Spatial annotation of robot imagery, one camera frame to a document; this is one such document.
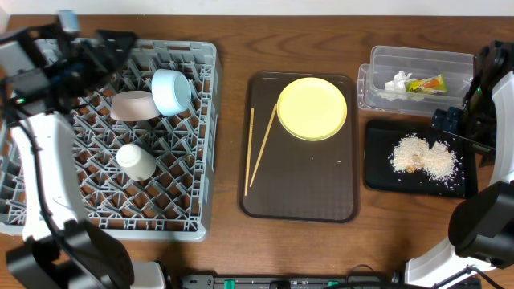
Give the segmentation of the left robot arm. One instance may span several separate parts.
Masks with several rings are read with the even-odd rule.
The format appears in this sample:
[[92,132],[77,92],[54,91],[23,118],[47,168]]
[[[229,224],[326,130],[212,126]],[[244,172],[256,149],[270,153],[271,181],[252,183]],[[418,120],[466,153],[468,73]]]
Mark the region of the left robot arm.
[[6,73],[2,114],[20,157],[27,199],[24,243],[6,255],[10,273],[27,288],[128,288],[135,280],[124,246],[88,220],[69,121],[75,98],[102,88],[128,61],[133,32],[100,30],[78,40],[67,24],[1,37]]

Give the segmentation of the green orange snack wrapper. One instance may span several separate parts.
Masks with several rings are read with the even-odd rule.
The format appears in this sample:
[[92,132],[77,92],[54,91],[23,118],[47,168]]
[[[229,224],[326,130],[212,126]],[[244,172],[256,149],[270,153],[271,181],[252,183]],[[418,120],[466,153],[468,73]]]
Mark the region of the green orange snack wrapper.
[[444,75],[440,74],[427,79],[410,81],[406,85],[406,91],[409,93],[435,95],[438,93],[446,93],[447,86]]

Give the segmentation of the yellow round plate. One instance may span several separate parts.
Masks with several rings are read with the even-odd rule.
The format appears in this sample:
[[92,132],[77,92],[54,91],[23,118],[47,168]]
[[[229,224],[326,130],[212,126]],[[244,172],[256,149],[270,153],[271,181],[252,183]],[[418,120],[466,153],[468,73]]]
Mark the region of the yellow round plate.
[[321,141],[334,136],[348,116],[341,90],[316,77],[292,81],[279,94],[276,104],[284,129],[301,140]]

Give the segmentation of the rice food scraps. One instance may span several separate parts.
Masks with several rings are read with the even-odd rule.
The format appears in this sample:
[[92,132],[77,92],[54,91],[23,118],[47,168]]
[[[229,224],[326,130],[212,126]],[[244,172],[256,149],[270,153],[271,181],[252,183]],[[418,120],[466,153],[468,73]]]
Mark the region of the rice food scraps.
[[394,147],[389,156],[395,173],[422,172],[430,181],[447,185],[455,179],[460,160],[446,141],[437,140],[432,147],[426,138],[416,134],[404,136]]

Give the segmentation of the white tissue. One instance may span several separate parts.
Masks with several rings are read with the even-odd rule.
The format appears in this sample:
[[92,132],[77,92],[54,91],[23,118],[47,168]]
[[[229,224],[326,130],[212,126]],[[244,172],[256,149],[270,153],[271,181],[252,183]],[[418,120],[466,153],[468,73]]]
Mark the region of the white tissue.
[[412,74],[406,74],[404,71],[398,72],[391,81],[385,83],[385,90],[392,92],[405,92],[407,84],[414,81]]

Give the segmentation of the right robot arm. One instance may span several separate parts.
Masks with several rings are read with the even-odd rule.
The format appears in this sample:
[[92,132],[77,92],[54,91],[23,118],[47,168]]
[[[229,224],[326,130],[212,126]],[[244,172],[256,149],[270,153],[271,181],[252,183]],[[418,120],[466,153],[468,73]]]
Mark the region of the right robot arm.
[[488,184],[459,203],[447,237],[406,262],[400,282],[411,288],[450,288],[473,275],[498,287],[489,271],[513,264],[513,44],[494,40],[473,57],[473,76],[461,108],[434,112],[433,144],[453,136],[490,166]]

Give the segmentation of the pink bowl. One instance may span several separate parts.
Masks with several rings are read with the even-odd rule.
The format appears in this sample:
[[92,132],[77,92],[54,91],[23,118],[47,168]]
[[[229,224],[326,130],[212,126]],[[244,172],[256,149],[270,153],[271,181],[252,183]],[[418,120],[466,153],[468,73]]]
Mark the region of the pink bowl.
[[110,117],[121,121],[142,121],[160,116],[152,94],[146,91],[129,91],[112,98]]

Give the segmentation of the light blue bowl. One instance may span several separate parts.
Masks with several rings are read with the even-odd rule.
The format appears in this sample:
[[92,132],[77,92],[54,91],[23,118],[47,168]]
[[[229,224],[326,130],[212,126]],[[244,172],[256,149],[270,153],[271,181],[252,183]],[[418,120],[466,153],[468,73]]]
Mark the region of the light blue bowl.
[[163,116],[174,116],[186,111],[191,100],[189,80],[179,71],[155,71],[151,92],[153,102]]

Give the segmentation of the white cup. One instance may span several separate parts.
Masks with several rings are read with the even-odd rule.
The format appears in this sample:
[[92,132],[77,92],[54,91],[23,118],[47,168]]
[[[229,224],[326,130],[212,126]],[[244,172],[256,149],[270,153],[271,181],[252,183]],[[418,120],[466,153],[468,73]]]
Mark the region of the white cup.
[[156,158],[136,144],[121,146],[116,154],[116,162],[134,181],[148,180],[157,167]]

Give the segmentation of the wooden chopstick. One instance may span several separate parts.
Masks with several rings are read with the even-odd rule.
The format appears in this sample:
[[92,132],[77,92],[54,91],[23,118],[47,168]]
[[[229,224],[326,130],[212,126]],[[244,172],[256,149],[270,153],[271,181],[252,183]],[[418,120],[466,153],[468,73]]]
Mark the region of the wooden chopstick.
[[254,127],[254,114],[255,114],[255,109],[251,108],[250,123],[249,123],[249,129],[248,129],[248,140],[247,140],[247,158],[246,158],[244,197],[247,196],[247,192],[248,192],[248,188],[249,188],[249,180],[250,180],[251,146],[252,146],[253,127]]
[[274,106],[273,106],[273,109],[272,109],[272,112],[271,112],[271,116],[270,116],[270,119],[269,119],[268,124],[267,124],[266,131],[265,131],[264,136],[263,136],[263,140],[262,140],[262,143],[261,143],[261,146],[260,146],[260,149],[259,149],[259,154],[258,154],[256,163],[255,163],[254,171],[253,171],[252,176],[251,176],[251,180],[250,180],[250,184],[249,184],[250,187],[253,186],[253,183],[254,183],[254,180],[255,180],[255,176],[256,176],[256,174],[258,172],[259,165],[260,165],[260,162],[262,160],[263,152],[264,152],[264,149],[266,147],[267,139],[268,139],[269,133],[271,131],[271,127],[272,127],[273,121],[275,119],[276,111],[277,111],[277,103],[275,103]]

